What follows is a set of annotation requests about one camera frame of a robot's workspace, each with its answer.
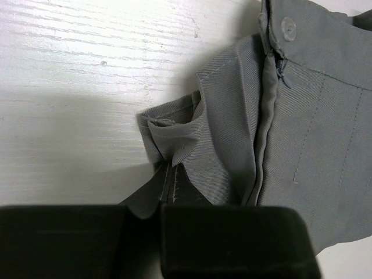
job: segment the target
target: crumpled fabric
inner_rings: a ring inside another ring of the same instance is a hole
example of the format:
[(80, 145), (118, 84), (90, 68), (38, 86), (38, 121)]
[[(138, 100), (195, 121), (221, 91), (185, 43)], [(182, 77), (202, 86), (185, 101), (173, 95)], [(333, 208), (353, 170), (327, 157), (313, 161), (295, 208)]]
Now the crumpled fabric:
[(316, 253), (370, 236), (372, 12), (266, 0), (259, 23), (199, 91), (141, 114), (150, 161), (182, 163), (215, 205), (295, 209)]

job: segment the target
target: gray garment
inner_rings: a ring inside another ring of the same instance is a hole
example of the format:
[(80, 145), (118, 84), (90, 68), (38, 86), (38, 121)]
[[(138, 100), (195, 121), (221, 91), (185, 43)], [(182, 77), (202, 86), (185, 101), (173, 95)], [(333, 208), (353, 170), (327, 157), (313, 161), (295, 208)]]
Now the gray garment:
[(263, 1), (260, 35), (200, 69), (198, 92), (141, 115), (151, 162), (183, 163), (215, 205), (295, 209), (317, 253), (370, 236), (371, 18)]

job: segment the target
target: zipper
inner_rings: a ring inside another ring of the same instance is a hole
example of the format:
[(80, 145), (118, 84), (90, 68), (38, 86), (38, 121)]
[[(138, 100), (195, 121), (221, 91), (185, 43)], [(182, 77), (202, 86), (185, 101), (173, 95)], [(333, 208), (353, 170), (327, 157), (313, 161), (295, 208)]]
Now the zipper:
[(289, 88), (291, 89), (293, 87), (293, 84), (291, 82), (291, 80), (284, 75), (284, 68), (285, 68), (285, 65), (287, 65), (287, 59), (281, 59), (278, 61), (277, 63), (277, 75), (278, 75), (278, 78), (279, 79), (282, 79), (283, 83)]

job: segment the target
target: white wooden surface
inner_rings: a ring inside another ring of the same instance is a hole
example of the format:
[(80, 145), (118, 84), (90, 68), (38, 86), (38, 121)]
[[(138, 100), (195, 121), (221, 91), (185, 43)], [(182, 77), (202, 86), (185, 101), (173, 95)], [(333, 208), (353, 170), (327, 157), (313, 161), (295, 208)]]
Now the white wooden surface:
[[(317, 0), (355, 15), (370, 0)], [(151, 175), (136, 113), (257, 32), (257, 0), (1, 0), (0, 205), (117, 203)], [(326, 249), (325, 278), (371, 278), (372, 239)]]

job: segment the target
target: button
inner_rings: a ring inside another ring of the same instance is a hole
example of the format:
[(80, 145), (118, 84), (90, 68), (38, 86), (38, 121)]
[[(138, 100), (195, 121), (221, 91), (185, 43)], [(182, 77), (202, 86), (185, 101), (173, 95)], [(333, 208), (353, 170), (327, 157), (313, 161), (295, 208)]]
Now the button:
[(286, 16), (281, 21), (281, 31), (283, 32), (284, 39), (292, 42), (296, 38), (296, 23), (290, 17)]

